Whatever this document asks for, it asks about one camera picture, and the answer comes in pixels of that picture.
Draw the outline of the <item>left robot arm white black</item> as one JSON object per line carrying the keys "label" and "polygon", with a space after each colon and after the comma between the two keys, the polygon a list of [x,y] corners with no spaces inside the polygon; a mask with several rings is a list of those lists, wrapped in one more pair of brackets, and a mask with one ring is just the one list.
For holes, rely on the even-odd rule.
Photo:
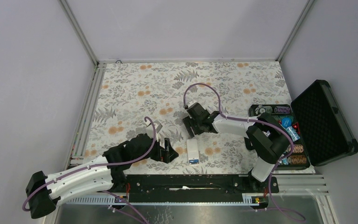
{"label": "left robot arm white black", "polygon": [[122,191],[126,186],[124,171],[133,163],[152,159],[168,164],[178,155],[169,138],[160,142],[139,134],[77,167],[49,175],[43,171],[33,173],[26,187],[23,210],[30,212],[32,219],[38,219],[77,197],[110,189]]}

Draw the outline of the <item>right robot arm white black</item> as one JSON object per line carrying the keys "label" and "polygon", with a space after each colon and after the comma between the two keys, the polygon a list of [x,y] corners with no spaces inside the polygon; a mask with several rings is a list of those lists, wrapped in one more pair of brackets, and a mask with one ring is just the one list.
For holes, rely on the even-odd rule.
{"label": "right robot arm white black", "polygon": [[209,112],[199,103],[185,105],[188,116],[182,119],[187,132],[193,138],[203,133],[227,133],[241,136],[246,147],[258,156],[250,171],[250,189],[261,192],[267,186],[267,178],[276,168],[286,149],[293,144],[288,132],[271,114],[264,112],[257,117],[229,117],[219,111]]}

